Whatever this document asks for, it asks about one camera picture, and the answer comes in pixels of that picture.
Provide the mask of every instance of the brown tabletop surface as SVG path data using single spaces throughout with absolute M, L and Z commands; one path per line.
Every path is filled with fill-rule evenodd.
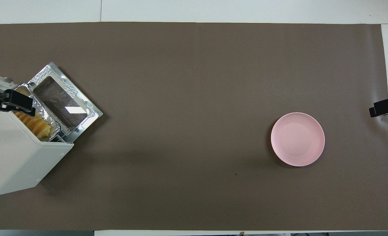
M 380 25 L 0 25 L 0 76 L 50 61 L 104 116 L 0 229 L 388 230 Z M 290 112 L 325 132 L 306 167 L 270 144 Z

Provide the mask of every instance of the food in tray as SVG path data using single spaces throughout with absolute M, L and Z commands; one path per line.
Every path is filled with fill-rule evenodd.
M 51 126 L 41 116 L 29 116 L 22 112 L 13 112 L 28 127 L 37 138 L 43 138 L 50 134 Z

